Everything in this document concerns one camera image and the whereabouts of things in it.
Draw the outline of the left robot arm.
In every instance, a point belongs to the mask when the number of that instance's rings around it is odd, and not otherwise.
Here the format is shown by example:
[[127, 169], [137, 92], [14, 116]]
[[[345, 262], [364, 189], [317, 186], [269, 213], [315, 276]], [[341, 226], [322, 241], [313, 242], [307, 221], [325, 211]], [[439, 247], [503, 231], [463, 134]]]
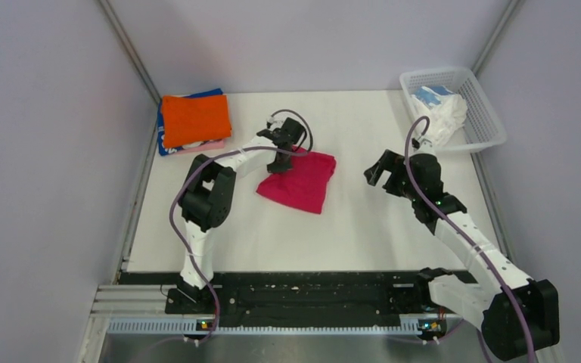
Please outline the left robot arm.
[[204, 312], [211, 306], [210, 235], [231, 212], [237, 180], [263, 167], [270, 174], [292, 170], [291, 157], [306, 154], [300, 150], [305, 140], [312, 147], [312, 130], [302, 117], [271, 119], [242, 147], [215, 157], [200, 154], [194, 158], [169, 215], [186, 251], [177, 289], [193, 312]]

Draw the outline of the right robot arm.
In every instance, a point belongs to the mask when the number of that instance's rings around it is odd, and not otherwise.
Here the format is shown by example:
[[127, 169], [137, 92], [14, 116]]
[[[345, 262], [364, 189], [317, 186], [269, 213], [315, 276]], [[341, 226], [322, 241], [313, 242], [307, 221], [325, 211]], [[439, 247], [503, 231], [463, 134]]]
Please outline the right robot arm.
[[477, 227], [467, 207], [444, 189], [441, 165], [434, 154], [403, 156], [391, 150], [364, 172], [375, 186], [390, 174], [383, 189], [412, 204], [415, 218], [463, 263], [477, 282], [462, 282], [444, 268], [422, 269], [413, 300], [424, 312], [438, 306], [473, 325], [483, 347], [510, 361], [560, 342], [557, 288], [537, 281], [503, 255]]

